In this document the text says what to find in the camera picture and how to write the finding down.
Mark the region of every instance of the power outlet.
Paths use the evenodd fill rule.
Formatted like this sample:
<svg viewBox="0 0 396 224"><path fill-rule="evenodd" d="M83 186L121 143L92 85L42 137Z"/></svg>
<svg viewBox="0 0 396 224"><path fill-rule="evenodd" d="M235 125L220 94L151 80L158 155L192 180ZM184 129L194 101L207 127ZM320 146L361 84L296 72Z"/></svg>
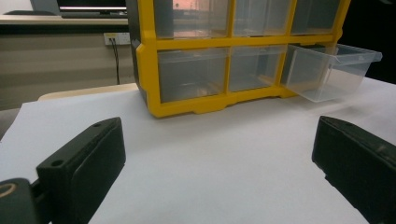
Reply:
<svg viewBox="0 0 396 224"><path fill-rule="evenodd" d="M131 39L128 33L104 33L105 45L111 45L111 40L114 39L116 45L130 45Z"/></svg>

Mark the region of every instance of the white table surface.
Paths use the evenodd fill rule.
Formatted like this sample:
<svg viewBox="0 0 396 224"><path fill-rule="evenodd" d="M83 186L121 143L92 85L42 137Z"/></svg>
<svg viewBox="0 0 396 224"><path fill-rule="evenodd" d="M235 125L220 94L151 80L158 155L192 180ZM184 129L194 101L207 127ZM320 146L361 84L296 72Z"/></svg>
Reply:
<svg viewBox="0 0 396 224"><path fill-rule="evenodd" d="M339 100L263 99L155 119L138 91L24 104L0 144L0 180L35 167L91 124L121 117L127 161L91 223L367 223L311 161L318 118L396 144L396 86L363 80Z"/></svg>

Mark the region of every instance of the screw hole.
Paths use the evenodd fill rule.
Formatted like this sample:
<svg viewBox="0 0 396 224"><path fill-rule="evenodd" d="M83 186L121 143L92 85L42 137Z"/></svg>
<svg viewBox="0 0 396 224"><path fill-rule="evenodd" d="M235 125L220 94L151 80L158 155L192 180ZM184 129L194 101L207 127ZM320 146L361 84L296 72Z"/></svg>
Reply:
<svg viewBox="0 0 396 224"><path fill-rule="evenodd" d="M60 166L62 165L62 163L64 163L64 161L54 161L53 163L51 163L51 166Z"/></svg>

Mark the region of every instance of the storage drawer organizer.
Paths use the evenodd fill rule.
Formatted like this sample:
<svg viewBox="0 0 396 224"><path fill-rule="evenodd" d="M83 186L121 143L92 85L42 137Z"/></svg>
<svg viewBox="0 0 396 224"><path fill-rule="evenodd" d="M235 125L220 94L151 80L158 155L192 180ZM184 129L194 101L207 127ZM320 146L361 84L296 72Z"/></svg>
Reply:
<svg viewBox="0 0 396 224"><path fill-rule="evenodd" d="M337 45L350 0L127 0L134 75L155 117L358 88L381 53Z"/></svg>

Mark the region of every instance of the beige wall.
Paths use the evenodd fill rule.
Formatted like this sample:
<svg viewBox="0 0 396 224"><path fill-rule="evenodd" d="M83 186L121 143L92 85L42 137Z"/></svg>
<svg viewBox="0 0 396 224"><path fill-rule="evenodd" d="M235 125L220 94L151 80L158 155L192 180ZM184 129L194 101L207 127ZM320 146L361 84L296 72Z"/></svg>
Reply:
<svg viewBox="0 0 396 224"><path fill-rule="evenodd" d="M130 46L118 46L120 82L134 82ZM116 84L103 34L0 35L0 110L55 92Z"/></svg>

